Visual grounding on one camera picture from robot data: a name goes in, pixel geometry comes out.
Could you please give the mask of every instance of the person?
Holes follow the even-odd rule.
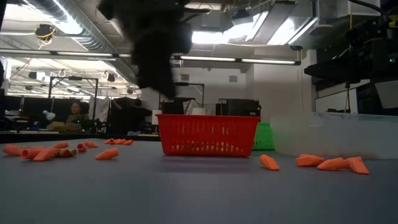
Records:
[[[51,131],[81,131],[82,122],[88,120],[87,103],[73,103],[70,111],[71,115],[69,115],[65,123],[52,122],[47,126],[47,129]]]

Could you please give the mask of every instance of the wire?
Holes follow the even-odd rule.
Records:
[[[384,10],[382,10],[380,7],[377,7],[377,6],[373,5],[373,4],[370,4],[370,3],[367,3],[367,2],[362,2],[362,1],[359,1],[359,0],[348,0],[348,1],[353,2],[355,4],[359,4],[361,6],[365,6],[365,7],[374,9],[375,11],[380,12],[381,16],[383,17],[383,19],[385,21],[388,21],[387,13]]]
[[[51,35],[54,34],[55,30],[56,30],[56,29],[54,28],[54,30],[53,30],[51,33],[49,33],[49,34],[47,34],[47,35],[43,35],[43,36],[36,35],[36,37],[38,37],[38,38],[50,37]]]

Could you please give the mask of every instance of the orange object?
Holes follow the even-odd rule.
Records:
[[[259,160],[260,163],[264,166],[264,168],[269,170],[279,170],[279,166],[273,158],[267,155],[261,155]]]
[[[359,159],[352,158],[352,159],[349,159],[347,163],[348,163],[351,171],[353,171],[354,173],[369,175],[369,171],[366,168],[365,164],[362,161],[360,161]]]
[[[123,144],[123,143],[125,143],[126,142],[126,140],[125,139],[121,139],[121,140],[119,140],[118,141],[118,143],[117,144]]]
[[[114,144],[114,139],[108,139],[105,141],[105,144]]]
[[[351,157],[351,158],[347,158],[347,159],[346,159],[346,166],[345,166],[344,168],[349,169],[348,161],[351,160],[351,159],[356,159],[356,160],[359,160],[359,161],[363,162],[362,157]]]
[[[323,158],[318,156],[300,156],[296,158],[296,166],[298,167],[316,167],[317,165],[321,164],[325,161]]]
[[[77,150],[78,150],[79,152],[86,152],[86,151],[87,151],[87,148],[86,148],[86,146],[85,146],[84,144],[78,144],[78,145],[77,145]]]
[[[47,161],[55,156],[56,149],[42,149],[33,159],[34,161]]]
[[[53,147],[56,149],[65,149],[66,147],[69,147],[69,143],[61,142],[61,143],[54,145]]]
[[[325,162],[319,164],[319,166],[317,166],[317,168],[320,170],[333,170],[333,171],[337,171],[344,167],[346,167],[346,161],[341,157],[335,159],[328,159]]]
[[[72,156],[72,154],[70,153],[70,151],[68,149],[58,149],[57,150],[57,157],[68,158],[71,156]]]
[[[124,142],[123,145],[129,146],[129,145],[131,145],[132,143],[133,143],[132,140],[128,140],[128,141]]]
[[[20,156],[23,150],[23,147],[8,144],[2,151],[10,156]]]
[[[88,148],[91,147],[98,147],[95,143],[93,143],[92,141],[85,141],[85,146],[87,146]]]
[[[43,148],[35,148],[35,149],[24,149],[21,152],[21,157],[23,159],[34,159],[41,151]]]
[[[108,149],[103,151],[101,154],[95,157],[95,159],[112,159],[119,155],[119,150],[117,148]]]

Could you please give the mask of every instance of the fluorescent light fixture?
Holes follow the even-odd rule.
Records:
[[[268,16],[268,11],[263,12],[259,17],[258,15],[260,14],[253,16],[253,19],[255,20],[256,23],[254,24],[253,29],[246,36],[246,41],[252,40],[254,36],[257,34],[257,32],[259,32],[260,27],[262,26],[262,24],[264,23],[265,19]]]
[[[229,39],[221,32],[193,31],[192,43],[194,44],[225,44]]]
[[[51,52],[46,50],[17,50],[17,49],[0,49],[0,53],[11,54],[37,54],[37,55],[50,55]]]
[[[115,61],[116,61],[116,58],[98,58],[98,57],[96,58],[96,57],[88,57],[87,60],[96,60],[96,61],[100,61],[100,62],[103,62],[103,61],[115,62]]]
[[[294,65],[294,61],[285,60],[267,60],[267,59],[242,59],[245,63],[266,63],[266,64],[279,64],[279,65]]]
[[[76,92],[76,93],[80,92],[80,90],[78,88],[76,88],[76,87],[67,87],[67,90],[70,90],[70,91],[73,91],[73,92]]]
[[[131,55],[129,55],[129,54],[119,54],[119,57],[121,57],[121,58],[131,58]]]
[[[294,22],[292,19],[287,18],[272,36],[271,40],[268,41],[267,45],[284,45],[294,36],[294,34]]]
[[[58,52],[59,55],[67,56],[87,56],[87,57],[112,57],[112,54],[105,53],[86,53],[86,52]]]
[[[185,5],[189,9],[211,9],[211,10],[221,10],[221,4],[219,3],[199,3],[191,2]]]
[[[219,57],[197,57],[197,56],[181,56],[182,60],[201,60],[211,62],[234,62],[235,58],[219,58]]]
[[[317,17],[313,18],[310,23],[308,23],[298,34],[296,34],[290,41],[288,41],[288,44],[293,44],[298,38],[300,38],[316,22],[318,22]]]

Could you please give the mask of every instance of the plastic basket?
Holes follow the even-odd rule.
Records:
[[[258,123],[256,136],[254,137],[253,150],[255,151],[275,150],[270,124]]]
[[[171,156],[250,156],[257,117],[158,114],[163,152]]]

